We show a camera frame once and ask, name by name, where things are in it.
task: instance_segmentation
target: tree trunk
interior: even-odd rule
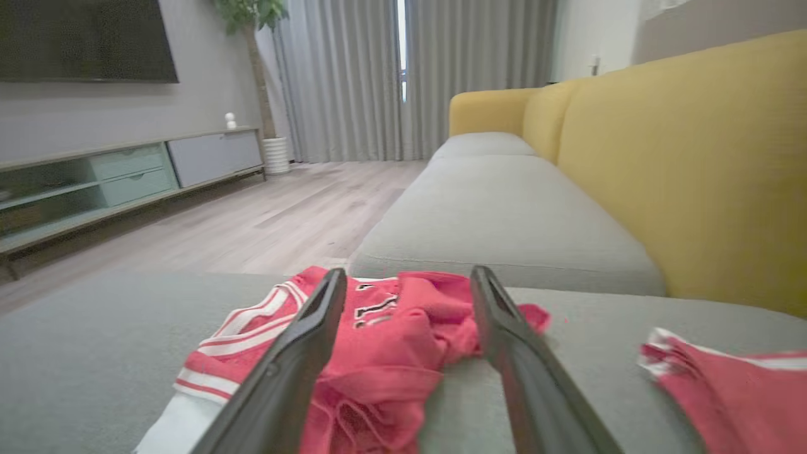
[[[255,40],[255,26],[244,26],[244,38],[247,40],[249,62],[252,63],[255,86],[257,87],[258,105],[261,111],[261,133],[264,139],[274,139],[274,122],[272,121],[272,107],[269,105],[269,91],[266,89],[266,79],[263,76],[263,60],[257,50]]]

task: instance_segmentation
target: white plant pot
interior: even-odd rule
[[[264,139],[263,155],[267,174],[285,174],[291,170],[291,166],[289,166],[289,155],[286,152],[285,137]]]

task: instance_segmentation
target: light green drawer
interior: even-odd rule
[[[142,174],[101,183],[101,192],[107,206],[125,204],[133,200],[171,188],[165,169],[150,170]]]
[[[159,144],[99,154],[90,158],[97,179],[111,179],[143,170],[156,169],[165,163]]]

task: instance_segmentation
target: green leaves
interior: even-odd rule
[[[244,25],[275,28],[287,16],[284,0],[213,0],[232,34]]]

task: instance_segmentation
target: gray cabinet door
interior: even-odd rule
[[[228,143],[224,138],[224,134],[213,134],[168,142],[181,187],[204,183],[233,172],[226,154]]]
[[[225,134],[224,141],[227,142],[227,160],[233,172],[263,164],[254,131]]]

